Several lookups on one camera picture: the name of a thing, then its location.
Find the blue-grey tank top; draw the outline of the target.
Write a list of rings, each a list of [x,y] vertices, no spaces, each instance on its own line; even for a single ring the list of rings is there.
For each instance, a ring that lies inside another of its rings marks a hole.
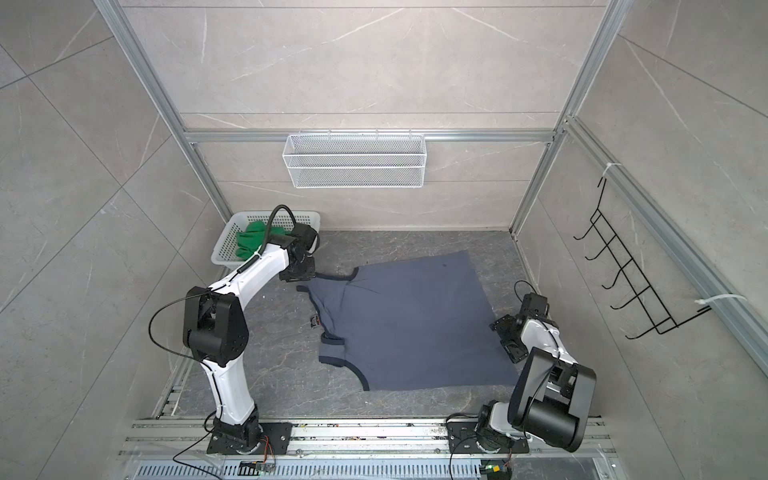
[[[323,328],[320,362],[349,369],[366,391],[517,382],[466,251],[317,275],[296,289]]]

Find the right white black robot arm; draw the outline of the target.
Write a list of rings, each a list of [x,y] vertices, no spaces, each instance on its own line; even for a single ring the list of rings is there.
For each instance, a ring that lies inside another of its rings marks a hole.
[[[481,409],[475,434],[484,452],[523,453],[533,437],[569,453],[583,442],[596,373],[567,351],[548,313],[547,298],[530,292],[516,315],[491,325],[522,370],[509,401],[493,401]]]

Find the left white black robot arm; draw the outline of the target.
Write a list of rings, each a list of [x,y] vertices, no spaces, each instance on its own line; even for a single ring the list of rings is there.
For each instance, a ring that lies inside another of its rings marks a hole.
[[[312,279],[318,244],[318,232],[308,224],[297,223],[285,234],[266,230],[262,244],[237,269],[208,287],[189,290],[182,340],[202,365],[211,387],[214,435],[247,449],[260,441],[258,409],[243,365],[249,342],[244,310],[273,278],[285,282]]]

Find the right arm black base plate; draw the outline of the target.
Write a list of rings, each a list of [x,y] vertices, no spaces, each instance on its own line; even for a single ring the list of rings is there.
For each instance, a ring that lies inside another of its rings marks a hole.
[[[453,454],[527,454],[528,441],[521,435],[508,436],[486,424],[478,426],[477,418],[451,417],[445,422],[449,451]]]

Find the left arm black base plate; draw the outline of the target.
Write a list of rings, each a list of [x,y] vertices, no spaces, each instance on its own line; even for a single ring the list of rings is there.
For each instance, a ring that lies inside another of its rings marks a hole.
[[[214,421],[207,454],[284,455],[287,453],[293,424],[290,422],[250,422],[229,425]]]

